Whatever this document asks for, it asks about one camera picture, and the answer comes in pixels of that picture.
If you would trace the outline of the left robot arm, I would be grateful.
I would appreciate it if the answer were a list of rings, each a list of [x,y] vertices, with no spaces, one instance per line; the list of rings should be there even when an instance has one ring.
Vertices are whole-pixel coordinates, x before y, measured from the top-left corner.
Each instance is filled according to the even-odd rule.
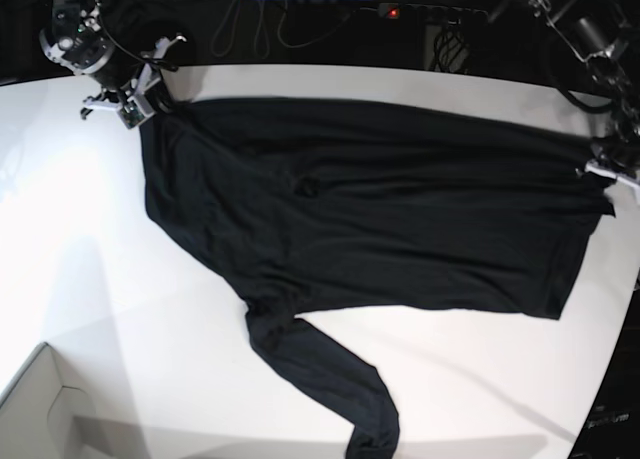
[[[590,115],[606,115],[607,134],[591,140],[593,173],[639,192],[639,80],[625,70],[626,57],[639,44],[639,27],[617,0],[499,0],[488,15],[495,22],[511,4],[528,10],[551,31],[541,47],[545,75],[569,103]],[[589,104],[572,93],[553,71],[551,52],[558,42],[570,51],[609,101]]]

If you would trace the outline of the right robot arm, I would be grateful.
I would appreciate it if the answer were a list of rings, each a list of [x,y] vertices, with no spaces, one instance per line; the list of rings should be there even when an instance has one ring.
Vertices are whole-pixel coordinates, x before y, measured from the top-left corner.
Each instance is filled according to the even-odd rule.
[[[175,101],[163,73],[178,67],[166,56],[187,38],[161,37],[153,49],[134,53],[108,31],[102,18],[104,2],[52,0],[51,24],[39,33],[39,42],[49,61],[99,84],[99,93],[82,102],[83,120],[95,111],[107,111],[131,130],[158,113],[172,111]]]

